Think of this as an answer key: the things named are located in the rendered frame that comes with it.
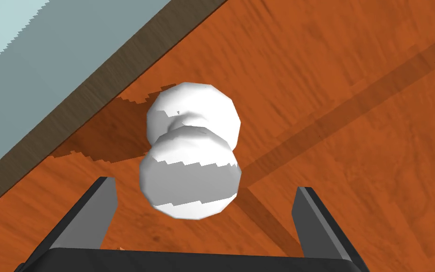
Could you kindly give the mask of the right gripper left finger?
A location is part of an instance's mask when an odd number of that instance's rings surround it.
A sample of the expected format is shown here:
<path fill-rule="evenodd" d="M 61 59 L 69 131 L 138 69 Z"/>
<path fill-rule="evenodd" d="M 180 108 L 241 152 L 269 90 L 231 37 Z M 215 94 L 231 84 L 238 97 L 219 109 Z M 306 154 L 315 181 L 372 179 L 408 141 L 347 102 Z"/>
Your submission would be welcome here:
<path fill-rule="evenodd" d="M 116 182 L 99 177 L 52 231 L 33 255 L 52 248 L 99 249 L 117 209 Z"/>

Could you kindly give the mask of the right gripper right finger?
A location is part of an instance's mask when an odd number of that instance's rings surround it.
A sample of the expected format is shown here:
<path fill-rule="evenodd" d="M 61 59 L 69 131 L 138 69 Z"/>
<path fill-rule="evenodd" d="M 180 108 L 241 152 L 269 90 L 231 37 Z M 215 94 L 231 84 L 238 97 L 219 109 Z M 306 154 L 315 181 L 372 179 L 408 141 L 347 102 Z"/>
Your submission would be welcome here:
<path fill-rule="evenodd" d="M 360 255 L 311 187 L 298 187 L 292 218 L 304 256 L 360 260 Z"/>

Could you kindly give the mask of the white door knob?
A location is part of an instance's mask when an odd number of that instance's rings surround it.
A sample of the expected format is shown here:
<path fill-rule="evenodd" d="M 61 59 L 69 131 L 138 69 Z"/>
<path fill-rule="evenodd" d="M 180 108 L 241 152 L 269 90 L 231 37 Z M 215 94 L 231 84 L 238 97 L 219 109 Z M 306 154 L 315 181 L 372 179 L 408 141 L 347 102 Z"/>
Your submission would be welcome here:
<path fill-rule="evenodd" d="M 237 196 L 234 155 L 241 121 L 233 101 L 212 85 L 183 82 L 161 92 L 147 112 L 151 149 L 140 163 L 140 189 L 156 210 L 201 220 Z"/>

